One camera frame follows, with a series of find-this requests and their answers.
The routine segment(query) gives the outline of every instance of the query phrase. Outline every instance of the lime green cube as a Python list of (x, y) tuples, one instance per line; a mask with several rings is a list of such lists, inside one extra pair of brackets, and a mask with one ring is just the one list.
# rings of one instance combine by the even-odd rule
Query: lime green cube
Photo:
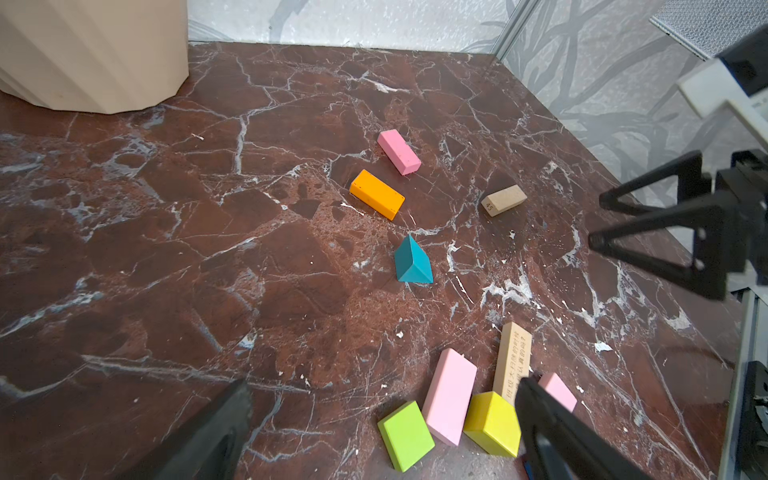
[(379, 431), (398, 472), (408, 470), (435, 448), (435, 441), (415, 401), (406, 403), (382, 419)]

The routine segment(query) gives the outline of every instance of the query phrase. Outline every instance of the beige fluted vase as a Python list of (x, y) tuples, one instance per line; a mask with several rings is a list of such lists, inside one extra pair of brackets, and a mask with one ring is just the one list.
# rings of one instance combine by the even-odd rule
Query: beige fluted vase
[(0, 90), (32, 104), (140, 110), (188, 75), (187, 0), (0, 0)]

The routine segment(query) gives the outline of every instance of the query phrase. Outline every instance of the teal triangular prism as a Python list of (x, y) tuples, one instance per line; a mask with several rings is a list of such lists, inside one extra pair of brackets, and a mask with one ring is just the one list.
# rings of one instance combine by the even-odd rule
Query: teal triangular prism
[(401, 282), (432, 283), (432, 265), (424, 250), (408, 235), (395, 251), (397, 280)]

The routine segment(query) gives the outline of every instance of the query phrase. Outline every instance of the gray wallpaper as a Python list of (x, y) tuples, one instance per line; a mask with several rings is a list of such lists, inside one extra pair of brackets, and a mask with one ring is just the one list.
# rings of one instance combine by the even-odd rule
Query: gray wallpaper
[(188, 0), (191, 41), (488, 52), (513, 0)]
[[(541, 0), (504, 59), (620, 180), (696, 149), (717, 170), (758, 145), (727, 112), (702, 121), (678, 92), (675, 81), (701, 60), (648, 21), (663, 3)], [(669, 179), (637, 197), (670, 205), (676, 186)], [(688, 233), (673, 233), (690, 249)]]

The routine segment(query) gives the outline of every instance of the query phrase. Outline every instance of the light pink block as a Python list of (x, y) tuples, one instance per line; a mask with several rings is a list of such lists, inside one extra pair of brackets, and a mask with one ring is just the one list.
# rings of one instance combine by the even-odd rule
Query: light pink block
[(576, 408), (576, 397), (571, 393), (571, 390), (563, 383), (562, 379), (557, 373), (545, 373), (538, 381), (541, 388), (554, 397), (555, 400), (560, 402), (569, 412), (573, 412)]
[(379, 145), (386, 156), (395, 164), (401, 175), (412, 174), (422, 166), (422, 161), (413, 153), (397, 130), (387, 130), (379, 134)]
[(478, 367), (454, 349), (440, 354), (422, 415), (429, 431), (444, 443), (458, 446), (477, 371)]

